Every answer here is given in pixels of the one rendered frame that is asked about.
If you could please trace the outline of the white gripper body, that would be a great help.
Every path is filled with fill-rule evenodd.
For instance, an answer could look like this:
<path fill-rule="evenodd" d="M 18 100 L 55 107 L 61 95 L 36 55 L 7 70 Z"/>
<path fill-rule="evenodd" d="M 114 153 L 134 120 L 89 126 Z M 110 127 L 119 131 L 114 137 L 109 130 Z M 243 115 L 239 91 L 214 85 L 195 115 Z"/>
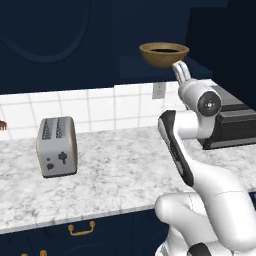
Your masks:
<path fill-rule="evenodd" d="M 172 64 L 172 68 L 180 85 L 191 79 L 189 69 L 185 62 L 177 61 Z"/>

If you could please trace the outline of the brown wooden bowl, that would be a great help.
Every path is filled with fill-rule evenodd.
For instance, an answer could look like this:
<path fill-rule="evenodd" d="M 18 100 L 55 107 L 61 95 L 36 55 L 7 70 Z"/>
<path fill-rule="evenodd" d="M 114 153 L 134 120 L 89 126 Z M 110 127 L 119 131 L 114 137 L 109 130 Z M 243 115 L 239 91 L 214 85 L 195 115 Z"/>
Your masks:
<path fill-rule="evenodd" d="M 139 46 L 139 50 L 149 65 L 158 68 L 170 68 L 189 53 L 187 46 L 169 42 L 145 43 Z"/>

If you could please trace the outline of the navy open cabinet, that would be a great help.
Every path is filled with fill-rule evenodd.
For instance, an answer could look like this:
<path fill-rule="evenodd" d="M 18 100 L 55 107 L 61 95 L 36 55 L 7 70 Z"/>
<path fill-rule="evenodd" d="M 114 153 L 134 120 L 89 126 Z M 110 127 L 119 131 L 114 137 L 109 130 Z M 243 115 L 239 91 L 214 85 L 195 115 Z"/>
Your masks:
<path fill-rule="evenodd" d="M 184 45 L 190 9 L 210 7 L 213 0 L 113 0 L 115 84 L 154 81 L 166 72 L 145 62 L 139 46 L 150 42 Z"/>

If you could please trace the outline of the navy open cabinet door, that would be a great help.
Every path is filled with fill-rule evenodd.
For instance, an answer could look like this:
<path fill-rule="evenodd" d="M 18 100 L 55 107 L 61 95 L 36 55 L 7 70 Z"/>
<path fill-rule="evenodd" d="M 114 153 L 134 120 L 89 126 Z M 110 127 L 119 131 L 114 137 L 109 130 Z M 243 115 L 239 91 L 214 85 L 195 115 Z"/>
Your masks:
<path fill-rule="evenodd" d="M 218 85 L 256 110 L 256 0 L 191 8 L 187 45 Z"/>

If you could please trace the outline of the navy upper cabinet door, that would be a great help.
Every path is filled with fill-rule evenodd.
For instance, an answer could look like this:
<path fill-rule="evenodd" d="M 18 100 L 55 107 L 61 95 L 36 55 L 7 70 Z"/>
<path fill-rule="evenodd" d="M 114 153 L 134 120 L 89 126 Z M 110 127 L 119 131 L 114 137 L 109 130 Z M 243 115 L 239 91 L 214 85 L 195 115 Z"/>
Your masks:
<path fill-rule="evenodd" d="M 0 0 L 0 95 L 112 84 L 111 0 Z"/>

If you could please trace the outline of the navy lower cabinet panel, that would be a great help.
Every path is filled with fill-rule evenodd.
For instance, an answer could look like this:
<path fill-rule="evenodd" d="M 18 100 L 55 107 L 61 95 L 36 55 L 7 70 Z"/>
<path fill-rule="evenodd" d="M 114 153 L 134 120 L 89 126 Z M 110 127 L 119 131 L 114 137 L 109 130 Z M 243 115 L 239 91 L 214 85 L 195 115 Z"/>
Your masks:
<path fill-rule="evenodd" d="M 168 234 L 168 225 L 161 222 L 154 209 L 133 214 L 132 256 L 155 256 Z"/>

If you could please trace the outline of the black toaster oven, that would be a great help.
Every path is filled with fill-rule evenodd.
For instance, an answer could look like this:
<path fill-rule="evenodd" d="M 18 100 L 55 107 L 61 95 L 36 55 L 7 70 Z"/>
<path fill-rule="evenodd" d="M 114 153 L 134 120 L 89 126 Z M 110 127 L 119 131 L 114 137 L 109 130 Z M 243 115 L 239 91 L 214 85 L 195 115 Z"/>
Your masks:
<path fill-rule="evenodd" d="M 256 144 L 256 111 L 222 87 L 214 89 L 222 98 L 222 109 L 216 116 L 213 134 L 199 139 L 204 150 Z"/>

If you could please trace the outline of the grey two-slot toaster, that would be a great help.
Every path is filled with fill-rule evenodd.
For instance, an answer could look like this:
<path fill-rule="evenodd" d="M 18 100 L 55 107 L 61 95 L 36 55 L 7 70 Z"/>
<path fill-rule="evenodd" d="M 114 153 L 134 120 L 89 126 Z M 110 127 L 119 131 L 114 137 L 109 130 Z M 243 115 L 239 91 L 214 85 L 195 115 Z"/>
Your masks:
<path fill-rule="evenodd" d="M 76 174 L 78 152 L 73 118 L 44 118 L 38 131 L 36 151 L 44 178 Z"/>

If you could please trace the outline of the navy drawer front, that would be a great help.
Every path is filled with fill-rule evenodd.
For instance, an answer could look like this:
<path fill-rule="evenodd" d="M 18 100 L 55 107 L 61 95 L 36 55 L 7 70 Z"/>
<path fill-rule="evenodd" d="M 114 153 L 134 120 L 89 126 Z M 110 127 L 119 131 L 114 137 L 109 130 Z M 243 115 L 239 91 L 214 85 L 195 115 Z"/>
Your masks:
<path fill-rule="evenodd" d="M 131 256 L 132 215 L 122 214 L 0 235 L 0 256 Z"/>

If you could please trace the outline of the grey wall outlet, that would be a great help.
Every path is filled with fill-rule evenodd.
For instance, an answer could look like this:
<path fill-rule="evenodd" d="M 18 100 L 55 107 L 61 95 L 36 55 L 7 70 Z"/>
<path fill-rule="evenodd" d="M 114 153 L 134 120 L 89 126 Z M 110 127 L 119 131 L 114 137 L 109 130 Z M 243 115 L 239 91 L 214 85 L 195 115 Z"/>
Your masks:
<path fill-rule="evenodd" d="M 153 99 L 163 99 L 165 97 L 166 92 L 166 83 L 165 82 L 155 82 L 153 84 Z"/>

